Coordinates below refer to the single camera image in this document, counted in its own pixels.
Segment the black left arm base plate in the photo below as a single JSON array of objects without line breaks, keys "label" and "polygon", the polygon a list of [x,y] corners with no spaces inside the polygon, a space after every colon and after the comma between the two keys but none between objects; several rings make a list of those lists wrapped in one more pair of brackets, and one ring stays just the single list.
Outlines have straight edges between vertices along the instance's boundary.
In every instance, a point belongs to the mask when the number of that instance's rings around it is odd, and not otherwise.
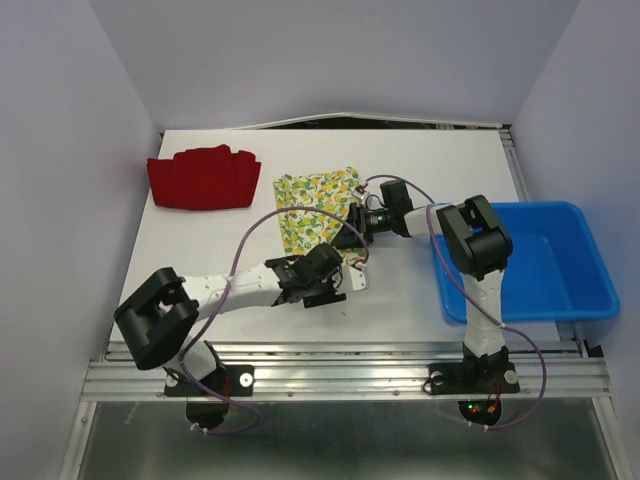
[{"label": "black left arm base plate", "polygon": [[[255,368],[250,364],[227,364],[201,380],[201,383],[226,397],[251,397],[253,395]],[[202,397],[207,393],[184,376],[168,375],[164,395],[169,398]]]}]

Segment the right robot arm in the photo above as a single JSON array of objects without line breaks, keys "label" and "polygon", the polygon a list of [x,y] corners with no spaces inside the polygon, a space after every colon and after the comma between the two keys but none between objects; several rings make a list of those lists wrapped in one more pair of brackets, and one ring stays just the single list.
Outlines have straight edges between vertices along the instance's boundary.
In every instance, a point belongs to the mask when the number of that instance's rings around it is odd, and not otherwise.
[{"label": "right robot arm", "polygon": [[331,244],[353,249],[360,238],[372,243],[376,234],[389,231],[405,238],[429,235],[445,272],[451,275],[438,243],[444,239],[451,264],[461,276],[451,279],[466,299],[466,333],[460,362],[428,366],[425,385],[430,393],[482,393],[495,386],[517,391],[518,376],[509,361],[501,316],[501,286],[513,244],[486,197],[440,207],[429,200],[426,207],[416,208],[406,181],[391,177],[380,190],[382,207],[371,210],[367,188],[355,189],[358,201],[349,206],[347,224]]}]

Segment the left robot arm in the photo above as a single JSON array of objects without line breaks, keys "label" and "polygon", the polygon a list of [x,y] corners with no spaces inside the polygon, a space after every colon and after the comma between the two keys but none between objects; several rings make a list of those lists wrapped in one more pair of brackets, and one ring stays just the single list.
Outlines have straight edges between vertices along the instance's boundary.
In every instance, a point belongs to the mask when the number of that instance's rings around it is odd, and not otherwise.
[{"label": "left robot arm", "polygon": [[334,283],[341,273],[342,257],[327,243],[230,276],[180,276],[165,267],[116,309],[114,320],[139,370],[163,368],[210,394],[221,386],[224,366],[213,347],[190,334],[197,322],[250,307],[342,301]]}]

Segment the lemon print skirt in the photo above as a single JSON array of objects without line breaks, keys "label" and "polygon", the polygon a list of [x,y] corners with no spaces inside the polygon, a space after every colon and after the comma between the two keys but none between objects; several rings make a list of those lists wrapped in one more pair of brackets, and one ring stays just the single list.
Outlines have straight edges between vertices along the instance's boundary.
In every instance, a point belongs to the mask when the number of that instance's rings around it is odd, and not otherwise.
[{"label": "lemon print skirt", "polygon": [[343,227],[352,192],[360,184],[356,169],[326,173],[285,174],[273,181],[276,207],[285,211],[278,222],[285,253],[303,255],[329,243]]}]

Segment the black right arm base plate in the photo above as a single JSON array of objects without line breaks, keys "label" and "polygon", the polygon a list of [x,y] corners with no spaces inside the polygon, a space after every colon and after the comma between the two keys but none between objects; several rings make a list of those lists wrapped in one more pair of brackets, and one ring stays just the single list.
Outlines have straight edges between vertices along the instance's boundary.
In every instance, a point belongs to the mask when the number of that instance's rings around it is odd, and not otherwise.
[{"label": "black right arm base plate", "polygon": [[466,362],[432,363],[422,390],[433,396],[515,394],[520,392],[520,384],[512,363],[489,367]]}]

